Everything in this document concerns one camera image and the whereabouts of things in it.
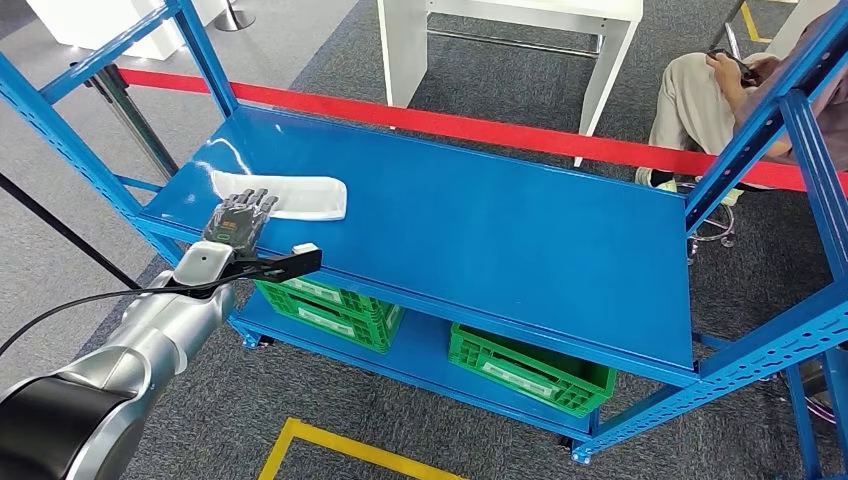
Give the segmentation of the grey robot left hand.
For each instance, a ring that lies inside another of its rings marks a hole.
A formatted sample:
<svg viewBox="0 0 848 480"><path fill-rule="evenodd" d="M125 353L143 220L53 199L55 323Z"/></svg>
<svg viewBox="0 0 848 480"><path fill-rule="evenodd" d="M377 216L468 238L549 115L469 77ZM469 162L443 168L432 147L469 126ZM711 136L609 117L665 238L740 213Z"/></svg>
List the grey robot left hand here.
<svg viewBox="0 0 848 480"><path fill-rule="evenodd" d="M254 257L260 233L277 202L278 197L265 188L229 195L214 209L202 239L229 245L238 257Z"/></svg>

